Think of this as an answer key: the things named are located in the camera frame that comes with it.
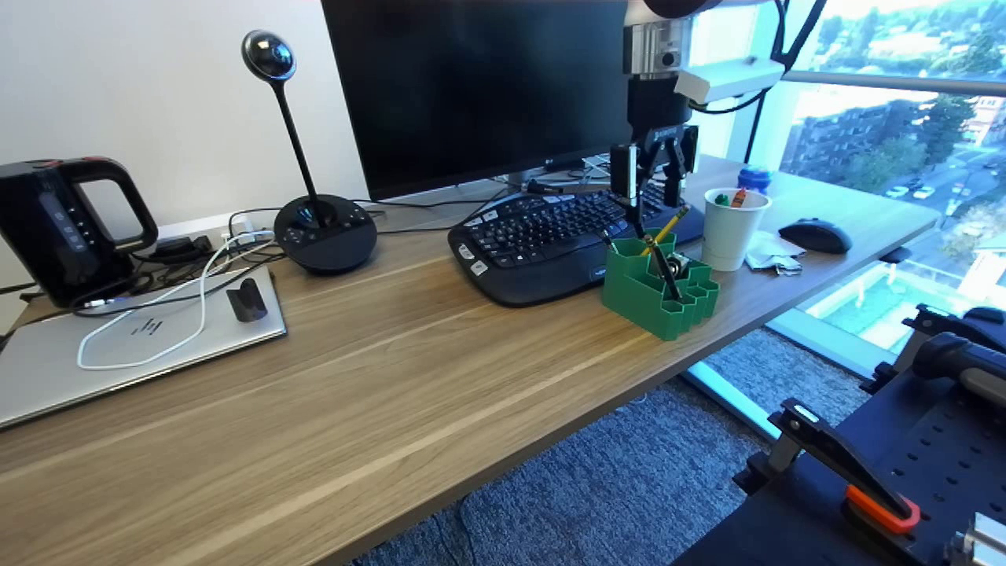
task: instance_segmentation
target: white cable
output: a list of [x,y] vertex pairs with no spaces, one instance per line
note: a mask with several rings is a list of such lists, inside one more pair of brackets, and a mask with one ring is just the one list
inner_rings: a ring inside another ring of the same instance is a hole
[[[188,345],[190,338],[197,338],[202,330],[206,328],[206,280],[210,280],[210,270],[215,270],[218,259],[220,259],[222,253],[230,253],[233,241],[236,241],[236,240],[227,240],[227,241],[210,255],[210,261],[202,267],[202,276],[197,276],[197,280],[179,283],[179,286],[154,296],[150,303],[134,305],[134,308],[115,314],[114,321],[94,328],[91,333],[85,333],[80,344],[78,344],[78,349],[76,349],[76,364],[85,368],[85,371],[137,368],[137,364],[150,364],[150,362],[157,362],[157,357],[162,357],[162,355]],[[179,344],[173,344],[173,345],[166,345],[166,349],[160,349],[160,351],[154,351],[154,355],[148,355],[148,357],[115,362],[115,364],[87,362],[87,344],[91,344],[94,337],[100,337],[100,333],[111,330],[114,323],[125,321],[125,318],[134,314],[137,308],[150,308],[150,305],[157,305],[157,303],[166,303],[171,296],[177,296],[179,289],[184,289],[184,286],[190,286],[190,283],[197,283],[197,323],[196,323],[196,330],[190,330],[188,337],[181,337]]]

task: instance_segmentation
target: tree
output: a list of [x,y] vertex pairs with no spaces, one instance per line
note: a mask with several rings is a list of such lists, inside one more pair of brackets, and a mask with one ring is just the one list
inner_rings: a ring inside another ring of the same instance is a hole
[[924,146],[924,163],[942,163],[951,148],[965,138],[963,123],[974,111],[965,96],[939,93],[919,127],[919,142]]
[[[837,153],[870,153],[888,138],[910,133],[919,119],[919,105],[888,102],[881,106],[853,106],[837,117],[808,119],[789,134],[784,171],[796,177],[812,177],[822,181],[850,181],[853,161],[837,161]],[[866,174],[854,174],[859,190],[881,190],[866,181]]]
[[885,138],[866,153],[859,153],[843,184],[862,190],[862,192],[883,192],[899,177],[909,177],[920,166],[924,148],[915,138]]
[[870,55],[870,45],[873,45],[876,30],[881,30],[881,14],[870,10],[870,14],[862,20],[862,26],[854,27],[854,42],[853,42],[853,51],[862,55],[862,66],[863,66],[866,55]]
[[817,27],[817,52],[828,52],[846,30],[846,20],[822,20]]
[[1002,51],[986,27],[981,27],[981,36],[968,45],[965,55],[958,61],[955,75],[976,75],[976,80],[1002,80],[1006,75]]

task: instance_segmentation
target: black keyboard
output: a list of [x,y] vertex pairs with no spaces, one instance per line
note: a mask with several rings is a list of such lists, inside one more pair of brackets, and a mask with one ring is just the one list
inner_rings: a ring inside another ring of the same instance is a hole
[[[657,192],[641,197],[641,224],[657,232],[677,209]],[[624,209],[602,192],[517,192],[484,205],[447,236],[468,280],[499,305],[533,305],[580,293],[602,280],[610,240],[635,236]],[[678,241],[700,236],[700,215],[687,212]]]

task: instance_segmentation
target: laptop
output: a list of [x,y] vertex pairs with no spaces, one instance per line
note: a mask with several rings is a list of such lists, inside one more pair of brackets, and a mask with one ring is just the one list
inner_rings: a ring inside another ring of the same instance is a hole
[[[267,308],[259,321],[240,321],[227,296],[248,276]],[[286,337],[271,270],[259,267],[248,276],[206,296],[202,330],[197,299],[137,308],[118,321],[57,314],[19,328],[0,351],[0,427]]]

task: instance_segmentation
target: window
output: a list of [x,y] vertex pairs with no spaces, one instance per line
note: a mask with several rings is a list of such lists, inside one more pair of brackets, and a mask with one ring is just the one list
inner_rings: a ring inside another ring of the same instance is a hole
[[909,261],[876,263],[792,314],[798,333],[822,321],[822,333],[850,333],[862,349],[822,344],[876,351],[850,368],[888,357],[919,303],[1006,308],[1002,21],[1006,0],[832,0],[767,93],[751,163],[939,212]]

